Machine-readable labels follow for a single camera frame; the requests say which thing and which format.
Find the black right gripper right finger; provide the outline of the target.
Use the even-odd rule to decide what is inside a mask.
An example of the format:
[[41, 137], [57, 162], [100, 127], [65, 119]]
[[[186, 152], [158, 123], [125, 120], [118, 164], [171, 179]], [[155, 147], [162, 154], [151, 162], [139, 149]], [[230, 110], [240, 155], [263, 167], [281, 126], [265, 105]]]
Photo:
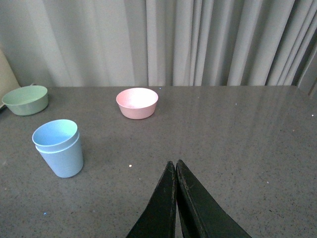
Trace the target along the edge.
[[184, 238], [249, 238], [182, 160], [176, 164], [177, 205]]

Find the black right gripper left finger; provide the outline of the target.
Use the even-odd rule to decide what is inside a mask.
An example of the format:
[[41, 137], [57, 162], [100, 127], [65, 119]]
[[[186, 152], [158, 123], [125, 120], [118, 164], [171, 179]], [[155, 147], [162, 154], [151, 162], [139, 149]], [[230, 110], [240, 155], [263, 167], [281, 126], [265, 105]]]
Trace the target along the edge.
[[167, 162], [154, 192], [128, 238], [175, 237], [177, 174], [172, 161]]

